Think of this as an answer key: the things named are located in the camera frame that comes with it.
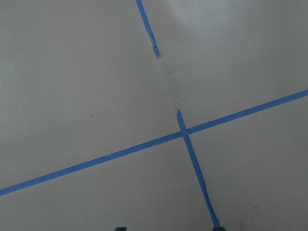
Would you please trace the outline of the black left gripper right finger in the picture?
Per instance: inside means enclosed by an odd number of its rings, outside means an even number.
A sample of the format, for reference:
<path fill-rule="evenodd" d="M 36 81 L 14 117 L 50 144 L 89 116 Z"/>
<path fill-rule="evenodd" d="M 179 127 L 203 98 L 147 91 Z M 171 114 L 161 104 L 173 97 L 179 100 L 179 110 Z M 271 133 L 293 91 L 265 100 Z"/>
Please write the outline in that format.
<path fill-rule="evenodd" d="M 224 227 L 213 227 L 212 231 L 224 231 Z"/>

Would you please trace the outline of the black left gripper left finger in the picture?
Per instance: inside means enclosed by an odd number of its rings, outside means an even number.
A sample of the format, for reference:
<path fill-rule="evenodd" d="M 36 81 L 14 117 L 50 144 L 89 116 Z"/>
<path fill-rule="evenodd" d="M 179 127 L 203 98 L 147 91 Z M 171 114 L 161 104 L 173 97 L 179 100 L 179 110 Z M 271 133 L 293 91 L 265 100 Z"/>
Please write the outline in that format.
<path fill-rule="evenodd" d="M 115 231 L 127 231 L 126 227 L 117 227 L 115 228 Z"/>

